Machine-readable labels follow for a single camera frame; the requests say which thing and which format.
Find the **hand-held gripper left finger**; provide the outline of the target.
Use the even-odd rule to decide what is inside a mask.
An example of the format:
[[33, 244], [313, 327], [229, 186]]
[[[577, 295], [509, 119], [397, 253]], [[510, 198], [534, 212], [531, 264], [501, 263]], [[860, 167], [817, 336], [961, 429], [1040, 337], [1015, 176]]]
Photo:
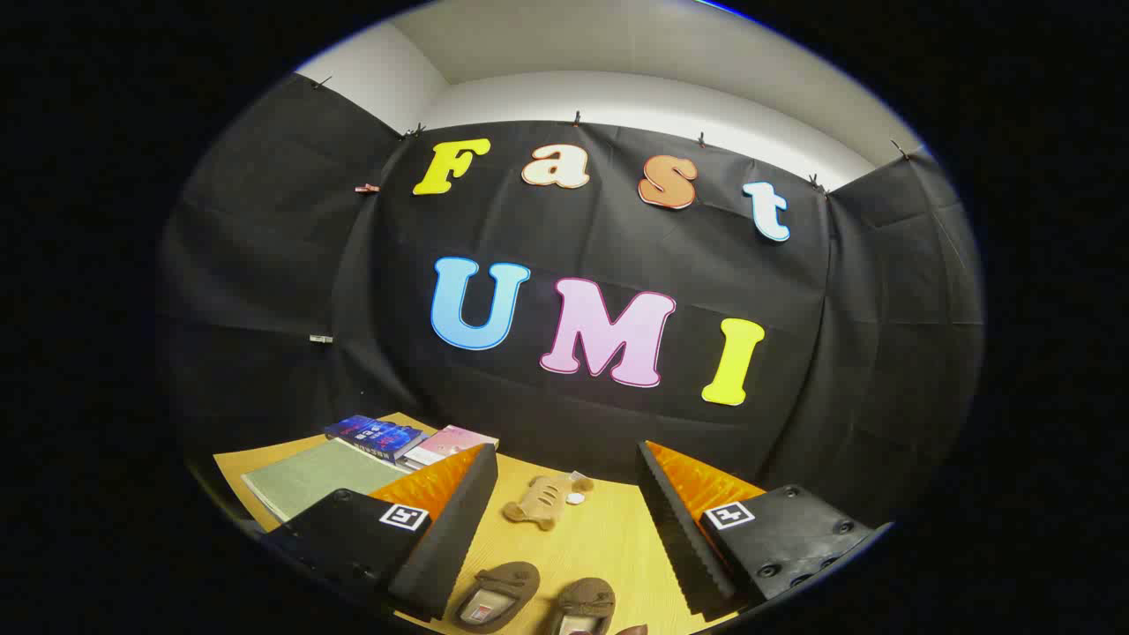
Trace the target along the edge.
[[332, 490], [265, 546], [356, 607], [441, 619], [496, 482], [497, 451], [480, 444], [379, 490]]

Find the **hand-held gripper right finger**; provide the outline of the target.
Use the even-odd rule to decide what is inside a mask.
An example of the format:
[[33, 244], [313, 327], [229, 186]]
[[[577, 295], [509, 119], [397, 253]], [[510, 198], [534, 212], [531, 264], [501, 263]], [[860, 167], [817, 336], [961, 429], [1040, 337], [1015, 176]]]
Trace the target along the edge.
[[758, 612], [834, 574], [883, 538], [799, 485], [762, 489], [700, 459], [638, 443], [639, 489], [689, 610]]

